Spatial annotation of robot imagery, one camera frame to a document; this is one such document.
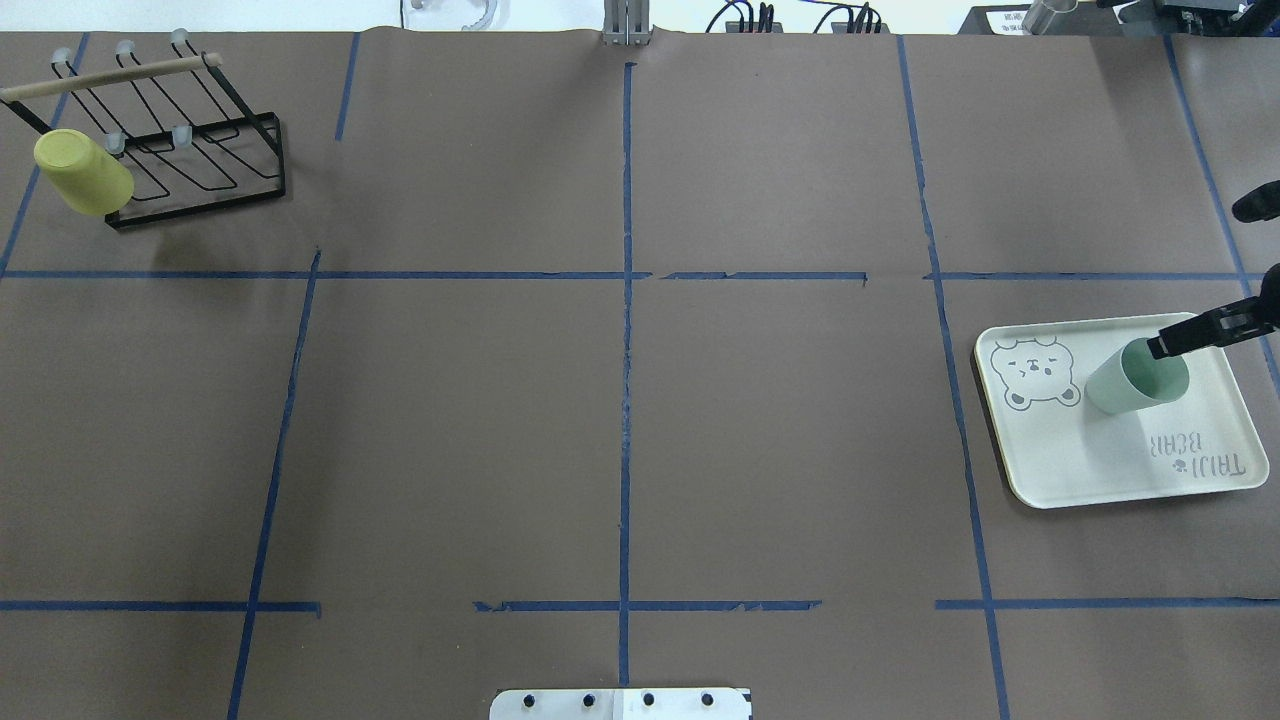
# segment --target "white tray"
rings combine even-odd
[[[1190,316],[1014,325],[978,336],[982,393],[1019,500],[1068,507],[1266,482],[1262,441],[1219,347],[1183,356],[1192,382],[1175,402],[1107,415],[1084,397],[1084,383],[1112,352]]]

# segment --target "white peg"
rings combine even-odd
[[[124,133],[123,132],[109,132],[106,133],[106,151],[111,155],[124,155]]]
[[[191,145],[191,126],[177,126],[173,128],[173,146],[187,147]]]

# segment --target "black wire rack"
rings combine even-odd
[[[129,202],[105,217],[106,224],[116,229],[260,202],[285,193],[280,119],[275,113],[250,109],[218,67],[220,56],[218,63],[211,63],[215,55],[197,50],[186,31],[174,31],[169,47],[179,60],[200,61],[187,63],[192,69],[180,73],[148,76],[143,70],[157,64],[143,64],[132,41],[116,46],[116,72],[81,76],[72,67],[68,49],[59,49],[50,60],[59,81],[78,78],[79,87],[68,88],[68,92],[104,138],[106,151],[134,176]],[[111,76],[129,73],[142,77],[111,79]],[[211,85],[220,94],[201,77],[204,74],[214,81]],[[116,97],[104,97],[111,91]],[[20,101],[0,101],[37,132],[52,129]],[[204,111],[192,111],[195,105]],[[198,122],[201,114],[214,119]]]

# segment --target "metal bracket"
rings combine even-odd
[[[649,45],[649,0],[604,0],[605,45]]]
[[[653,688],[504,691],[489,720],[751,720],[751,691],[742,688]]]

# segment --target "table surface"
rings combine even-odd
[[[5,35],[0,78],[118,40]],[[1280,177],[1280,44],[195,41],[287,197],[116,233],[0,119],[4,715],[1280,703],[1280,484],[1032,510],[970,361],[1257,291],[1276,231],[1224,206]],[[1272,452],[1271,343],[1228,354]]]

